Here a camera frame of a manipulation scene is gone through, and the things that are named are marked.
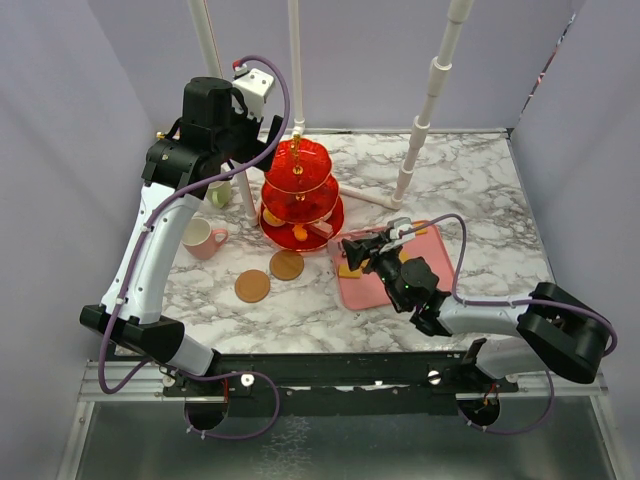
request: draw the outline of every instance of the pink cup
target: pink cup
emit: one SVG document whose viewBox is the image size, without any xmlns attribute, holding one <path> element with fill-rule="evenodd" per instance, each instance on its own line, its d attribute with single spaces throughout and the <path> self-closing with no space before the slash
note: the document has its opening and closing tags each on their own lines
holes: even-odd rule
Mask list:
<svg viewBox="0 0 640 480">
<path fill-rule="evenodd" d="M 222 236 L 222 240 L 216 240 L 219 236 Z M 182 245 L 194 257 L 208 260 L 228 238 L 229 232 L 224 228 L 212 230 L 204 218 L 192 218 L 182 235 Z"/>
</svg>

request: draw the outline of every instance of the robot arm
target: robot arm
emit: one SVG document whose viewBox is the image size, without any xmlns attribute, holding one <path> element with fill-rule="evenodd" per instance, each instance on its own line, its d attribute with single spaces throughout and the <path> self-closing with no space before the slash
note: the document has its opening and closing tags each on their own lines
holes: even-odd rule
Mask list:
<svg viewBox="0 0 640 480">
<path fill-rule="evenodd" d="M 422 333 L 492 333 L 516 337 L 491 340 L 470 349 L 467 365 L 490 379 L 510 373 L 549 369 L 567 380 L 591 383 L 609 340 L 604 325 L 587 315 L 568 312 L 586 305 L 552 283 L 540 283 L 531 294 L 459 302 L 438 290 L 439 278 L 423 258 L 402 263 L 402 245 L 412 238 L 408 218 L 389 222 L 387 229 L 358 240 L 343 240 L 351 270 L 369 260 L 364 273 L 375 272 L 397 312 L 413 312 L 411 323 Z"/>
<path fill-rule="evenodd" d="M 142 246 L 124 301 L 118 295 L 140 231 L 146 228 L 152 212 L 177 190 L 219 174 L 222 163 L 231 158 L 238 163 L 251 160 L 275 138 L 281 117 L 274 117 L 267 143 L 258 140 L 263 107 L 273 83 L 270 75 L 241 65 L 233 83 L 197 77 L 186 85 L 182 117 L 177 122 L 180 138 L 168 135 L 147 152 L 140 207 L 124 257 L 100 305 L 84 307 L 80 316 L 83 325 L 104 333 L 120 302 L 113 341 L 194 375 L 211 373 L 219 354 L 185 335 L 181 322 L 161 315 L 175 253 L 206 187 L 184 195 L 162 212 Z M 258 168 L 268 171 L 274 153 Z"/>
</svg>

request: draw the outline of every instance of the brown round coaster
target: brown round coaster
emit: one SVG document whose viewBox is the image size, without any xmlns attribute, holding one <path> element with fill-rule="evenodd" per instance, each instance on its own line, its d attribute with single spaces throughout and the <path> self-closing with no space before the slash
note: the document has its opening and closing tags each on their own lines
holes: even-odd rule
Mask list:
<svg viewBox="0 0 640 480">
<path fill-rule="evenodd" d="M 247 270 L 236 280 L 236 295 L 243 302 L 256 303 L 271 289 L 269 276 L 260 270 Z"/>
<path fill-rule="evenodd" d="M 269 269 L 278 280 L 293 280 L 304 270 L 304 258 L 298 252 L 281 250 L 271 257 Z"/>
</svg>

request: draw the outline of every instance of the metal floor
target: metal floor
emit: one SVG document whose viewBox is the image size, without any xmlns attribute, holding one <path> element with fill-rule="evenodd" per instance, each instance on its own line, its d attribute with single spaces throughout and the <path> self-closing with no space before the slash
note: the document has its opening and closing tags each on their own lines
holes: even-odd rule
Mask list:
<svg viewBox="0 0 640 480">
<path fill-rule="evenodd" d="M 535 420 L 544 398 L 503 399 L 496 426 Z M 96 403 L 77 478 L 413 480 L 615 478 L 589 397 L 557 398 L 546 426 L 498 437 L 458 417 L 282 417 L 241 442 L 186 434 L 181 402 Z M 225 433 L 265 419 L 233 419 Z"/>
</svg>

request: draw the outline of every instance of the food item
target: food item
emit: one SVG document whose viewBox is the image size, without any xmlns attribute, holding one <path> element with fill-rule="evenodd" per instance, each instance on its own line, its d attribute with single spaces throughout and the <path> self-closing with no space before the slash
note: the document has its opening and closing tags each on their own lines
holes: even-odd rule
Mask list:
<svg viewBox="0 0 640 480">
<path fill-rule="evenodd" d="M 340 265 L 338 268 L 338 276 L 340 278 L 360 278 L 362 276 L 362 270 L 357 269 L 352 272 L 349 270 L 348 265 Z"/>
<path fill-rule="evenodd" d="M 280 220 L 279 218 L 276 218 L 273 215 L 273 213 L 271 213 L 266 208 L 264 209 L 264 212 L 262 212 L 262 218 L 264 219 L 265 222 L 267 222 L 272 227 L 281 227 L 282 225 L 285 224 L 284 221 Z"/>
<path fill-rule="evenodd" d="M 333 227 L 324 220 L 310 223 L 306 227 L 316 235 L 320 235 L 322 238 L 329 239 L 333 237 Z"/>
<path fill-rule="evenodd" d="M 260 270 L 247 270 L 236 280 L 236 295 L 247 303 L 256 303 L 271 290 L 269 276 Z"/>
<path fill-rule="evenodd" d="M 293 280 L 304 270 L 304 258 L 297 252 L 282 250 L 271 257 L 269 269 L 278 280 Z"/>
<path fill-rule="evenodd" d="M 296 240 L 298 240 L 299 242 L 305 242 L 309 237 L 309 234 L 305 230 L 304 226 L 294 225 L 293 236 L 296 237 Z"/>
<path fill-rule="evenodd" d="M 398 258 L 400 258 L 400 261 L 402 263 L 404 263 L 407 260 L 409 260 L 409 254 L 407 252 L 405 252 L 404 250 L 402 250 L 400 252 L 400 255 L 398 255 Z M 346 265 L 346 264 L 340 265 L 338 267 L 338 277 L 340 277 L 340 278 L 360 278 L 363 275 L 362 269 L 365 268 L 368 264 L 369 264 L 369 259 L 367 258 L 366 260 L 364 260 L 362 262 L 362 264 L 360 265 L 360 268 L 357 269 L 357 270 L 354 270 L 353 272 L 351 270 L 349 270 L 349 266 L 348 265 Z"/>
</svg>

